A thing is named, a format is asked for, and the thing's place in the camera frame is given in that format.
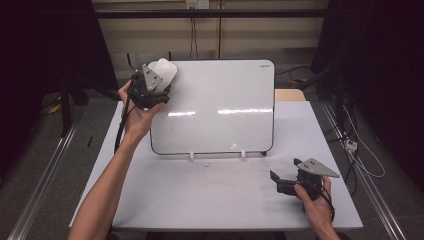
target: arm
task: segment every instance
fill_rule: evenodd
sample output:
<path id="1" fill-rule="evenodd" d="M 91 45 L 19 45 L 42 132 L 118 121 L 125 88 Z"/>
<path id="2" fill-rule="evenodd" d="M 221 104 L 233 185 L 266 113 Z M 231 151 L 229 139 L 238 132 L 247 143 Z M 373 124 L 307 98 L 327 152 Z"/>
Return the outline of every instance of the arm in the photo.
<path id="1" fill-rule="evenodd" d="M 325 176 L 322 177 L 322 180 L 324 182 L 324 188 L 327 190 L 328 194 L 331 194 L 330 179 Z M 321 240 L 340 239 L 331 224 L 331 214 L 328 203 L 322 197 L 312 201 L 306 190 L 299 184 L 296 184 L 294 189 L 298 198 L 305 206 L 306 216 L 308 217 L 312 230 L 317 234 L 317 237 Z"/>
<path id="2" fill-rule="evenodd" d="M 118 92 L 125 103 L 129 83 Z M 154 115 L 164 104 L 143 111 L 138 108 L 129 115 L 125 124 L 125 135 L 103 173 L 88 192 L 78 213 L 68 239 L 105 239 L 118 208 L 122 186 L 134 152 L 143 137 L 148 133 Z"/>

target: metal bracket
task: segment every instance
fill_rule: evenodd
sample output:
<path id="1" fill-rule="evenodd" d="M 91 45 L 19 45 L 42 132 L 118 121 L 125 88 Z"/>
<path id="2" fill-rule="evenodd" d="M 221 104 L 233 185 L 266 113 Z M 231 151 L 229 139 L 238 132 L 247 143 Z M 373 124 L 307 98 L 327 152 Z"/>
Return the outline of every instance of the metal bracket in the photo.
<path id="1" fill-rule="evenodd" d="M 335 178 L 340 177 L 339 174 L 329 169 L 324 164 L 318 162 L 318 160 L 314 158 L 310 158 L 307 161 L 297 164 L 296 166 L 299 169 L 313 175 L 329 176 L 329 177 L 335 177 Z"/>
<path id="2" fill-rule="evenodd" d="M 152 69 L 143 64 L 143 74 L 146 81 L 147 91 L 153 92 L 156 87 L 162 82 L 162 77 L 157 75 Z"/>

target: person's wrist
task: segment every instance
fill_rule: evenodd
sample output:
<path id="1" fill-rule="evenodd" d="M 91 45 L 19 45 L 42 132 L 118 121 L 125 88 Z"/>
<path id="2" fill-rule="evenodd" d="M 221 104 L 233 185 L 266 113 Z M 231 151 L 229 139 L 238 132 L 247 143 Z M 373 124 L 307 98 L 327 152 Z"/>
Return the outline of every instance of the person's wrist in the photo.
<path id="1" fill-rule="evenodd" d="M 141 139 L 143 139 L 143 136 L 141 136 L 139 134 L 127 133 L 127 134 L 124 135 L 124 138 L 121 141 L 121 145 L 126 145 L 130 148 L 135 149 L 135 148 L 137 148 Z"/>
<path id="2" fill-rule="evenodd" d="M 339 240 L 339 236 L 334 230 L 331 224 L 326 224 L 325 226 L 316 229 L 315 233 L 317 234 L 318 239 L 320 240 Z"/>

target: metal rail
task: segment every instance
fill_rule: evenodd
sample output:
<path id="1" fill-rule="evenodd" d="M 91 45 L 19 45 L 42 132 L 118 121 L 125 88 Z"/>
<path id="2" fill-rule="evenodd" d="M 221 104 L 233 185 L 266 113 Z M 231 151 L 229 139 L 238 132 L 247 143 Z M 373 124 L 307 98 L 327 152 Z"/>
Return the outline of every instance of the metal rail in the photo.
<path id="1" fill-rule="evenodd" d="M 60 139 L 56 150 L 52 158 L 50 159 L 49 164 L 47 165 L 46 170 L 44 170 L 43 176 L 38 182 L 38 185 L 32 193 L 31 198 L 27 202 L 23 212 L 19 216 L 18 221 L 16 222 L 15 226 L 12 229 L 12 232 L 7 238 L 8 240 L 24 240 L 27 237 L 32 223 L 34 222 L 34 219 L 37 216 L 41 204 L 43 203 L 47 191 L 49 190 L 54 176 L 66 153 L 66 150 L 68 149 L 69 144 L 72 141 L 77 124 L 81 120 L 82 115 L 83 109 L 77 111 L 75 121 L 71 125 L 70 130 L 63 138 Z"/>
<path id="2" fill-rule="evenodd" d="M 327 115 L 327 118 L 329 122 L 331 123 L 332 127 L 335 130 L 335 133 L 337 137 L 341 138 L 343 136 L 341 130 L 337 127 L 337 123 L 334 119 L 335 112 L 333 108 L 328 103 L 322 103 L 322 107 L 324 109 L 325 114 Z M 340 141 L 341 147 L 344 151 L 344 144 L 342 141 Z M 349 161 L 352 163 L 354 156 L 352 153 L 347 151 L 349 156 Z M 356 158 L 356 160 L 363 164 L 361 159 L 359 157 Z M 359 181 L 361 182 L 363 188 L 365 189 L 372 205 L 375 208 L 375 211 L 377 212 L 378 216 L 380 217 L 381 222 L 383 223 L 384 227 L 386 228 L 387 233 L 389 234 L 390 238 L 393 240 L 401 240 L 406 239 L 405 234 L 402 231 L 402 228 L 400 227 L 399 222 L 397 221 L 395 215 L 393 214 L 392 210 L 390 209 L 387 202 L 384 200 L 383 196 L 381 195 L 380 191 L 378 190 L 377 186 L 375 185 L 373 179 L 368 174 L 364 173 L 358 165 L 354 165 L 357 174 L 357 177 Z"/>
<path id="3" fill-rule="evenodd" d="M 41 15 L 54 17 L 96 17 L 98 19 L 120 18 L 316 18 L 358 15 L 357 10 L 332 9 L 281 9 L 281 10 L 101 10 L 96 12 L 40 11 Z"/>

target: power strip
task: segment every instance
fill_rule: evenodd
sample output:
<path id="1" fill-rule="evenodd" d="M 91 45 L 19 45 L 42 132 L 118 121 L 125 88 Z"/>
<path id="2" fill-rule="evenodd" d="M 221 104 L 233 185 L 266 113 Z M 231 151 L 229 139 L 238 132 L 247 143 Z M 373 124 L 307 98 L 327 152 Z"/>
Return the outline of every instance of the power strip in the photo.
<path id="1" fill-rule="evenodd" d="M 209 0 L 197 0 L 197 9 L 209 9 Z"/>
<path id="2" fill-rule="evenodd" d="M 209 9 L 209 0 L 186 0 L 187 9 Z"/>
<path id="3" fill-rule="evenodd" d="M 354 152 L 356 152 L 356 149 L 358 149 L 358 143 L 347 139 L 346 142 L 345 142 L 345 149 L 354 153 Z"/>

